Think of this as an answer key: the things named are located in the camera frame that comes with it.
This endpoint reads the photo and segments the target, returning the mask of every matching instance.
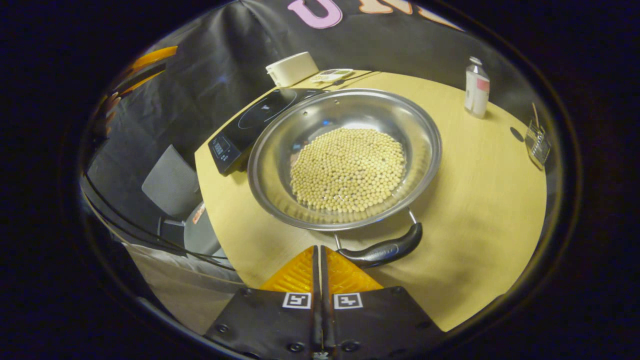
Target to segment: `black cable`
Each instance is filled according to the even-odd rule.
[[[369,71],[369,72],[365,72],[364,74],[360,74],[360,75],[358,75],[358,76],[354,76],[353,78],[338,79],[338,80],[334,81],[333,83],[331,83],[330,85],[327,85],[327,86],[325,86],[324,88],[320,88],[320,90],[324,90],[324,89],[326,89],[326,88],[328,88],[328,87],[330,87],[330,86],[342,85],[342,84],[344,84],[344,82],[345,82],[345,81],[349,81],[349,80],[357,79],[357,78],[359,78],[360,76],[368,75],[368,74],[370,74],[370,73],[372,73],[372,72],[374,72],[374,71],[375,71],[375,70],[371,70],[371,71]]]
[[[136,238],[136,239],[138,239],[138,240],[140,240],[140,241],[143,241],[143,242],[146,242],[146,243],[151,243],[151,244],[153,244],[153,245],[157,245],[157,244],[153,243],[152,241],[148,241],[148,240],[142,239],[142,238],[140,238],[140,237],[138,237],[138,236],[136,236],[136,235],[133,235],[130,231],[128,231],[128,230],[126,230],[126,229],[124,229],[122,226],[120,226],[120,225],[116,224],[116,222],[114,222],[112,219],[110,219],[109,217],[107,217],[107,216],[106,216],[106,215],[105,215],[105,214],[104,214],[100,209],[98,209],[98,208],[95,206],[95,204],[94,204],[94,203],[93,203],[93,202],[92,202],[88,197],[87,197],[87,201],[89,202],[89,204],[91,205],[91,207],[92,207],[92,208],[93,208],[93,209],[98,213],[98,215],[99,215],[102,219],[104,219],[105,221],[109,222],[109,223],[110,223],[111,225],[113,225],[116,229],[118,229],[118,230],[122,231],[123,233],[125,233],[125,234],[127,234],[127,235],[129,235],[129,236],[131,236],[132,238]],[[170,242],[170,241],[169,241],[168,243],[169,243],[169,245],[171,245],[171,246],[173,246],[173,247],[175,247],[175,248],[177,248],[177,249],[184,250],[184,251],[186,251],[188,254],[191,254],[191,255],[194,255],[194,256],[198,257],[196,252],[191,252],[191,251],[189,251],[189,250],[186,250],[185,248],[181,247],[180,245],[176,245],[176,244],[174,244],[174,243],[172,243],[172,242]],[[228,267],[228,266],[225,266],[225,265],[222,265],[222,264],[219,264],[219,263],[212,263],[211,261],[209,261],[209,260],[207,260],[207,259],[202,259],[202,260],[204,260],[204,261],[206,261],[206,262],[208,262],[208,263],[210,263],[210,264],[212,264],[212,265],[216,265],[216,266],[219,266],[219,267],[221,267],[221,268],[225,268],[225,269],[227,269],[227,270],[233,270],[233,271],[235,271],[235,269],[234,269],[234,268],[230,268],[230,267]]]
[[[87,173],[85,173],[85,174],[84,174],[84,178],[87,180],[87,183],[89,184],[89,186],[91,186],[91,189],[92,189],[92,190],[93,190],[93,192],[98,196],[98,198],[100,198],[100,200],[101,200],[101,201],[102,201],[102,202],[103,202],[103,203],[104,203],[104,204],[105,204],[105,205],[106,205],[106,206],[107,206],[111,211],[113,211],[113,213],[115,213],[115,215],[117,215],[118,217],[120,217],[122,220],[124,220],[125,222],[127,222],[129,225],[131,225],[131,226],[135,227],[136,229],[138,229],[138,230],[142,231],[143,233],[145,233],[145,234],[147,234],[147,235],[149,235],[149,236],[152,236],[152,237],[154,237],[154,238],[157,238],[158,240],[161,240],[161,241],[163,241],[163,242],[165,242],[165,243],[169,244],[169,245],[170,245],[170,246],[172,246],[172,247],[176,247],[176,248],[178,248],[179,250],[182,250],[182,251],[186,252],[187,254],[191,254],[191,255],[195,256],[196,258],[201,259],[202,261],[206,261],[206,262],[208,262],[208,263],[210,263],[210,264],[212,264],[212,265],[220,266],[220,267],[222,267],[222,268],[226,268],[226,269],[228,269],[228,270],[233,270],[233,271],[235,271],[235,269],[233,269],[233,268],[229,268],[229,267],[224,266],[224,265],[221,265],[221,264],[219,264],[219,263],[213,263],[213,262],[209,261],[208,259],[204,259],[204,258],[203,258],[203,256],[208,256],[208,255],[203,255],[203,254],[198,254],[198,253],[196,253],[196,252],[191,252],[191,251],[189,251],[189,250],[185,249],[184,247],[181,247],[181,246],[179,246],[179,245],[174,244],[174,243],[173,243],[173,242],[171,242],[170,240],[167,240],[167,239],[165,239],[165,238],[163,238],[163,237],[161,237],[161,236],[158,236],[157,234],[151,233],[150,231],[147,231],[147,230],[143,229],[143,228],[142,228],[142,227],[140,227],[138,224],[135,224],[134,222],[132,222],[131,220],[129,220],[126,216],[124,216],[121,212],[119,212],[117,209],[115,209],[115,208],[114,208],[114,207],[113,207],[113,206],[112,206],[112,205],[111,205],[111,204],[110,204],[110,203],[109,203],[109,202],[108,202],[108,201],[107,201],[107,200],[102,196],[102,194],[98,191],[98,189],[96,189],[95,185],[93,184],[93,181],[91,181],[91,179],[89,178],[89,175],[88,175]],[[134,238],[141,240],[139,237],[137,237],[137,236],[135,236],[135,235],[130,235],[130,236],[133,236]]]

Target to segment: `black backdrop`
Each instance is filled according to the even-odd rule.
[[[633,9],[604,1],[448,3],[516,45],[549,78],[574,118],[584,166],[579,222],[554,276],[535,299],[449,357],[637,358],[634,162],[625,152],[637,133],[635,93],[628,90]],[[17,195],[5,198],[12,201],[6,210],[19,215],[3,227],[5,358],[209,358],[133,310],[97,264],[65,201],[74,196],[72,156],[100,91],[159,34],[212,6],[154,4],[58,1],[4,9],[3,79],[11,104],[3,133],[12,155],[3,190]]]
[[[172,144],[195,168],[196,149],[233,114],[273,88],[265,66],[303,51],[310,52],[320,69],[379,70],[460,89],[465,88],[469,56],[476,56],[492,81],[491,102],[528,124],[535,101],[547,125],[551,115],[510,62],[472,35],[423,18],[416,6],[411,15],[399,10],[368,14],[359,10],[360,1],[339,1],[342,20],[336,26],[315,29],[288,10],[289,3],[234,1],[197,17],[147,49],[178,46],[164,73],[116,107],[110,140],[89,171],[105,198],[133,222],[152,231],[164,215],[141,186],[167,146]],[[319,16],[326,12],[316,1],[307,1],[307,6]],[[556,161],[551,159],[549,164],[552,195],[547,208],[551,209]],[[102,205],[95,196],[92,200]],[[118,219],[106,207],[100,208]]]

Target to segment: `wooden table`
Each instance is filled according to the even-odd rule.
[[[305,80],[292,87],[322,86]],[[506,292],[538,243],[547,198],[545,173],[510,131],[513,127],[524,135],[527,127],[491,103],[484,119],[474,118],[464,110],[463,90],[425,79],[373,72],[329,89],[339,88],[402,95],[422,106],[440,130],[440,170],[411,205],[424,227],[422,242],[405,258],[367,273],[383,286],[404,286],[448,331]],[[220,175],[207,146],[216,134],[195,152],[198,180],[218,239],[248,286],[259,287],[311,245],[335,250],[330,233],[298,229],[264,211],[252,196],[246,172]],[[362,249],[404,234],[410,224],[401,211],[341,232],[342,246]]]

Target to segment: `white box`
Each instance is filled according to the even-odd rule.
[[[292,55],[267,67],[267,74],[278,87],[291,86],[318,72],[318,66],[308,52]]]

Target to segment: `cooktop display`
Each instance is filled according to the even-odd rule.
[[[277,89],[240,113],[209,142],[218,172],[224,176],[245,170],[253,143],[273,119],[309,97],[323,93],[318,89]]]

